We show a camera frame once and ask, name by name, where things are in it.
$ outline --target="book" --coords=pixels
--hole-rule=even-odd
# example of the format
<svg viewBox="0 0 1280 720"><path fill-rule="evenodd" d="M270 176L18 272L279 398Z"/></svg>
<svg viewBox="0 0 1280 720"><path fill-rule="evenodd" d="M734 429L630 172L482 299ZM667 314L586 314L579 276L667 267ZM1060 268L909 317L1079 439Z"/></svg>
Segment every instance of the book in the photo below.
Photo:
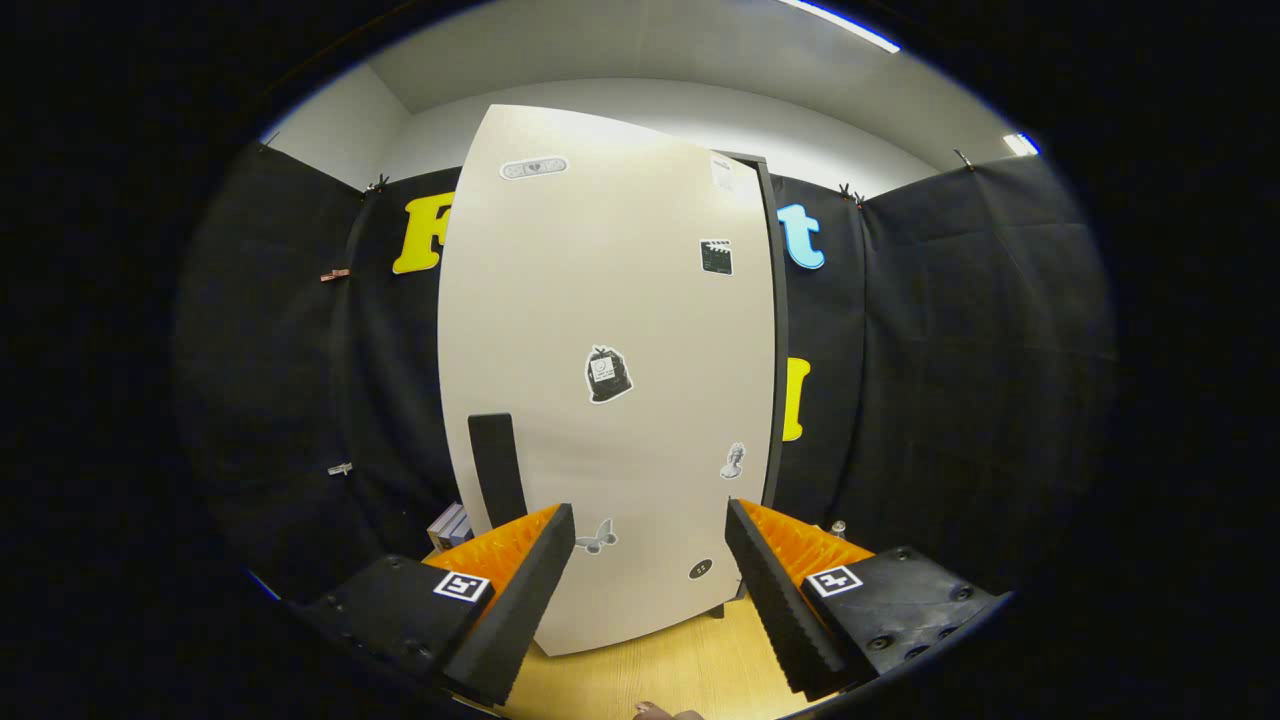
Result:
<svg viewBox="0 0 1280 720"><path fill-rule="evenodd" d="M444 529L440 530L440 550L453 550L453 533L466 519L467 511L462 510L444 525Z"/></svg>
<svg viewBox="0 0 1280 720"><path fill-rule="evenodd" d="M462 503L454 502L449 505L449 507L445 509L444 512L440 512L440 516L431 523L431 527L426 529L426 537L431 538L431 544L435 546L435 550L444 550L440 547L440 530L453 521L458 516L458 512L463 512Z"/></svg>
<svg viewBox="0 0 1280 720"><path fill-rule="evenodd" d="M454 525L453 532L449 533L449 542L453 547L458 547L472 537L475 536L471 534L471 518L465 516L461 523Z"/></svg>

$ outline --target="trash bag sticker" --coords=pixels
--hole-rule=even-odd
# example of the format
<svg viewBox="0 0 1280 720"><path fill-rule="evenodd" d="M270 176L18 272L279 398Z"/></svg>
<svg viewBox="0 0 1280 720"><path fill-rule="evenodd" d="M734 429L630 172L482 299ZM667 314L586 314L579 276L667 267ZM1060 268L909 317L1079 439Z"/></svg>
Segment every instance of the trash bag sticker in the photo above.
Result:
<svg viewBox="0 0 1280 720"><path fill-rule="evenodd" d="M728 459L724 461L724 466L721 468L721 477L726 480L732 480L733 478L742 474L742 456L746 455L746 446L735 442L728 448Z"/></svg>
<svg viewBox="0 0 1280 720"><path fill-rule="evenodd" d="M600 528L595 530L595 537L588 536L573 541L576 547L581 547L588 555L599 555L600 548L618 542L618 536L613 534L613 518L605 518Z"/></svg>
<svg viewBox="0 0 1280 720"><path fill-rule="evenodd" d="M622 354L604 345L593 346L586 356L586 387L594 405L608 402L631 389L634 383Z"/></svg>
<svg viewBox="0 0 1280 720"><path fill-rule="evenodd" d="M698 243L703 249L703 272L733 274L733 251L727 240L701 240Z"/></svg>

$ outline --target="black foam pad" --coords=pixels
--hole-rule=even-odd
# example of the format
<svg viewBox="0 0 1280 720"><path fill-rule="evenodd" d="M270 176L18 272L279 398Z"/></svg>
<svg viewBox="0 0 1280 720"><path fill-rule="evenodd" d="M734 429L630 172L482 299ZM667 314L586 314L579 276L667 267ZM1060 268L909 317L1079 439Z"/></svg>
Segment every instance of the black foam pad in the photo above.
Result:
<svg viewBox="0 0 1280 720"><path fill-rule="evenodd" d="M507 702L525 652L573 551L573 509L547 521L507 589L444 666L456 689L488 706Z"/></svg>
<svg viewBox="0 0 1280 720"><path fill-rule="evenodd" d="M755 601L769 644L792 692L810 700L851 682L845 650L827 633L737 500L728 501L724 542Z"/></svg>
<svg viewBox="0 0 1280 720"><path fill-rule="evenodd" d="M467 416L471 454L476 461L476 479L494 528L529 515L525 488L520 483L516 459L516 432L509 413Z"/></svg>

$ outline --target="butterfly sticker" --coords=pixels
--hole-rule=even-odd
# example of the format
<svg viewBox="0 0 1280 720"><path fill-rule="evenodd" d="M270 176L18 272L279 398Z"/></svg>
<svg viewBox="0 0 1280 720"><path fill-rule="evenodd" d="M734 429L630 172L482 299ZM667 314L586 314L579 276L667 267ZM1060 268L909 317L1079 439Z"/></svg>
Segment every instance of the butterfly sticker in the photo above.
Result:
<svg viewBox="0 0 1280 720"><path fill-rule="evenodd" d="M599 555L600 547L618 542L618 536L613 534L613 518L607 518L600 523L600 529L595 530L595 537L577 538L573 544L581 547L588 555Z"/></svg>

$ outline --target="sticker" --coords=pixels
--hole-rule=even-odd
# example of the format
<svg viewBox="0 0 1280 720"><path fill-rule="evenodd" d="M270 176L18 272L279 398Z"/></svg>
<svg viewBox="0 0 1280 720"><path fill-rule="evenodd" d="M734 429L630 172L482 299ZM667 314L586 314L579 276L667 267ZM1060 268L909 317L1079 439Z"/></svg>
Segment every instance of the sticker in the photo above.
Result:
<svg viewBox="0 0 1280 720"><path fill-rule="evenodd" d="M600 528L595 530L595 537L577 538L573 544L581 547L588 555L599 555L600 548L618 542L618 536L613 534L613 518L605 518Z"/></svg>
<svg viewBox="0 0 1280 720"><path fill-rule="evenodd" d="M435 594L475 602L488 585L489 580L485 578L466 575L463 573L449 573L440 580L440 584L435 585Z"/></svg>
<svg viewBox="0 0 1280 720"><path fill-rule="evenodd" d="M861 587L863 584L863 582L858 579L858 575L852 574L849 568L845 568L844 565L840 568L832 568L831 570L823 570L822 573L814 573L813 575L806 577L805 580L808 580L822 597L831 597L836 593Z"/></svg>
<svg viewBox="0 0 1280 720"><path fill-rule="evenodd" d="M591 346L586 356L586 388L591 392L591 404L608 402L632 387L622 354L607 345Z"/></svg>
<svg viewBox="0 0 1280 720"><path fill-rule="evenodd" d="M732 480L733 478L742 474L742 456L746 455L746 446L735 442L728 447L728 459L724 461L724 466L721 468L721 477L726 480Z"/></svg>
<svg viewBox="0 0 1280 720"><path fill-rule="evenodd" d="M818 232L818 220L804 211L804 205L792 204L778 210L778 222L787 236L787 254L796 265L806 270L817 270L827 261L822 250L813 249L809 233Z"/></svg>
<svg viewBox="0 0 1280 720"><path fill-rule="evenodd" d="M613 379L613 357L600 357L591 360L591 377L596 382Z"/></svg>
<svg viewBox="0 0 1280 720"><path fill-rule="evenodd" d="M689 571L689 579L696 580L698 578L701 578L707 573L710 573L710 570L712 570L712 559L708 557L707 560L703 560L698 565L694 565L692 570Z"/></svg>
<svg viewBox="0 0 1280 720"><path fill-rule="evenodd" d="M568 169L568 160L564 158L531 158L529 160L516 160L498 168L502 179L525 179L540 176L553 176Z"/></svg>
<svg viewBox="0 0 1280 720"><path fill-rule="evenodd" d="M712 155L712 184L721 190L733 192L733 165L732 160Z"/></svg>
<svg viewBox="0 0 1280 720"><path fill-rule="evenodd" d="M800 439L804 433L804 425L800 424L800 391L812 369L813 365L804 357L787 357L787 407L782 420L782 442Z"/></svg>
<svg viewBox="0 0 1280 720"><path fill-rule="evenodd" d="M700 240L698 243L703 249L703 270L722 275L733 274L733 251L727 240Z"/></svg>

